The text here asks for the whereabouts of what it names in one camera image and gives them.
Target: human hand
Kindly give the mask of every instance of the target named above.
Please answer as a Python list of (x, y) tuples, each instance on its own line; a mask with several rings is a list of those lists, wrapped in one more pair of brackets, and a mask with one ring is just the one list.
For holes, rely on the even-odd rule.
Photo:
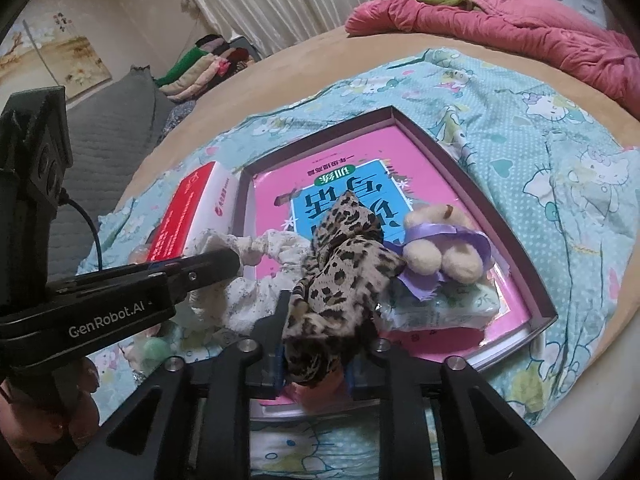
[[(52, 475), (38, 459), (33, 444), (53, 444), (68, 430), (76, 446), (82, 448), (98, 430), (100, 416), (90, 395), (98, 389), (98, 371), (86, 357), (81, 365), (78, 406), (71, 416), (46, 412), (21, 402), (9, 404), (0, 396), (0, 433), (36, 480), (49, 480)], [(9, 390), (6, 381), (0, 387), (5, 392)]]

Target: black cable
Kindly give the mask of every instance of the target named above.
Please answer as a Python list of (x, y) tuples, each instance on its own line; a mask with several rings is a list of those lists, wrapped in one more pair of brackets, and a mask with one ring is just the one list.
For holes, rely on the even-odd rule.
[(60, 205), (69, 204), (72, 208), (78, 211), (82, 215), (82, 218), (84, 218), (84, 220), (89, 224), (91, 234), (94, 236), (95, 253), (98, 256), (98, 270), (102, 270), (102, 248), (100, 247), (100, 238), (98, 238), (98, 231), (95, 228), (94, 221), (91, 220), (91, 217), (82, 208), (82, 206), (68, 195), (65, 188), (62, 188), (60, 190), (60, 198), (58, 199), (58, 203)]

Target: gray blanket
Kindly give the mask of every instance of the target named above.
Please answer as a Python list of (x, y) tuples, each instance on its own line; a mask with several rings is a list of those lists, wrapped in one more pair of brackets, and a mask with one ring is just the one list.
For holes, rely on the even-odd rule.
[[(148, 68), (123, 79), (67, 112), (74, 164), (63, 187), (91, 218), (112, 211), (142, 160), (153, 150), (173, 108)], [(49, 279), (73, 276), (94, 242), (71, 206), (60, 206), (49, 238)]]

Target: pink comforter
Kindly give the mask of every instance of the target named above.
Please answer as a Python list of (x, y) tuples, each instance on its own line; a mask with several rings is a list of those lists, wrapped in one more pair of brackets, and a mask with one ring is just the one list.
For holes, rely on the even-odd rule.
[(553, 0), (541, 1), (485, 0), (480, 5), (487, 14), (417, 0), (372, 0), (354, 9), (345, 29), (354, 36), (427, 32), (523, 54), (571, 74), (640, 119), (640, 60), (628, 38), (562, 4), (554, 9)]

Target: plastic package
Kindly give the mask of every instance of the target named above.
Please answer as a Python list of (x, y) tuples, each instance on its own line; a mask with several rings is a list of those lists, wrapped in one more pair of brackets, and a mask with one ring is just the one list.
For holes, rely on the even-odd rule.
[(437, 330), (466, 327), (484, 330), (500, 312), (495, 285), (483, 280), (472, 285), (444, 283), (436, 296), (419, 301), (399, 281), (392, 280), (388, 297), (380, 302), (380, 330)]

